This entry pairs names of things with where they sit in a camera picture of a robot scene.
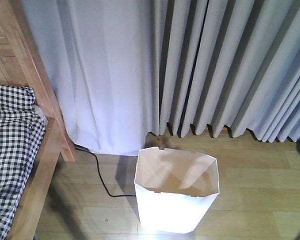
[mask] sheer curtain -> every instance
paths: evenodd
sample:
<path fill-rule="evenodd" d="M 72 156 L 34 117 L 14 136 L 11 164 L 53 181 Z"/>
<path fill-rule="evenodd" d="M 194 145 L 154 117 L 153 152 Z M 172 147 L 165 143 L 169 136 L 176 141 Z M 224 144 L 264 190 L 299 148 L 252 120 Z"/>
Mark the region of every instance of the sheer curtain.
<path fill-rule="evenodd" d="M 135 155 L 251 129 L 300 139 L 300 0 L 22 0 L 71 139 Z"/>

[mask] black cable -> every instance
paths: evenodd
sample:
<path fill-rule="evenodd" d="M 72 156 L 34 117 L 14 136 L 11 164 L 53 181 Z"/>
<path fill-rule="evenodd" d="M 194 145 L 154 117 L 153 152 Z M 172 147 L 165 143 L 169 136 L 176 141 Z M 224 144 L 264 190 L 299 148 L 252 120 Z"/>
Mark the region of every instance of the black cable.
<path fill-rule="evenodd" d="M 108 194 L 110 197 L 112 197 L 112 198 L 119 198 L 119 197 L 135 197 L 135 196 L 136 196 L 136 195 L 132 195 L 132 194 L 112 195 L 112 194 L 109 192 L 109 190 L 108 190 L 108 188 L 107 188 L 107 186 L 106 186 L 106 184 L 105 184 L 103 178 L 101 177 L 100 167 L 99 167 L 99 160 L 98 160 L 97 156 L 96 156 L 95 154 L 93 154 L 92 152 L 90 152 L 89 150 L 80 148 L 80 147 L 78 147 L 78 146 L 75 146 L 75 149 L 77 149 L 78 151 L 85 152 L 85 153 L 88 153 L 88 154 L 91 154 L 92 156 L 94 156 L 94 158 L 95 158 L 95 160 L 96 160 L 96 168 L 97 168 L 97 170 L 98 170 L 98 173 L 99 173 L 99 177 L 100 177 L 101 183 L 102 183 L 104 189 L 106 190 L 107 194 Z"/>

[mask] gingham bedding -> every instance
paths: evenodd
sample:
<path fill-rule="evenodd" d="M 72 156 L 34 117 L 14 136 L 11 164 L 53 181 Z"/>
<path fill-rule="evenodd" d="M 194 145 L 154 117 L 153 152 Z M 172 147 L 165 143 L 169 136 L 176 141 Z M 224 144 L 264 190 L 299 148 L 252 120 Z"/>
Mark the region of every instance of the gingham bedding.
<path fill-rule="evenodd" d="M 6 239 L 45 134 L 30 87 L 0 85 L 0 240 Z"/>

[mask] bed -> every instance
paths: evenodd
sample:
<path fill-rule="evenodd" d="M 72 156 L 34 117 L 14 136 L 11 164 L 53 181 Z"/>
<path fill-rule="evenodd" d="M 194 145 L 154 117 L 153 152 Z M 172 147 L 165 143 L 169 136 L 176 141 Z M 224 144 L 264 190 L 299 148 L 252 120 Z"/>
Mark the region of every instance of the bed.
<path fill-rule="evenodd" d="M 19 0 L 0 0 L 0 86 L 33 91 L 35 104 L 48 120 L 45 130 L 34 135 L 41 145 L 6 237 L 32 240 L 57 159 L 61 154 L 65 161 L 74 161 L 76 150 Z"/>

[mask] gray curtain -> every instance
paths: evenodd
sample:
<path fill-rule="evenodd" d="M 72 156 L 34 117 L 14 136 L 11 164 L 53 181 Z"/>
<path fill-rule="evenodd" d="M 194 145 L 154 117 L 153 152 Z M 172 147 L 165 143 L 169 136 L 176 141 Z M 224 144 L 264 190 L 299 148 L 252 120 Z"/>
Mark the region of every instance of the gray curtain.
<path fill-rule="evenodd" d="M 300 0 L 22 4 L 77 144 L 134 155 L 167 123 L 300 139 Z"/>

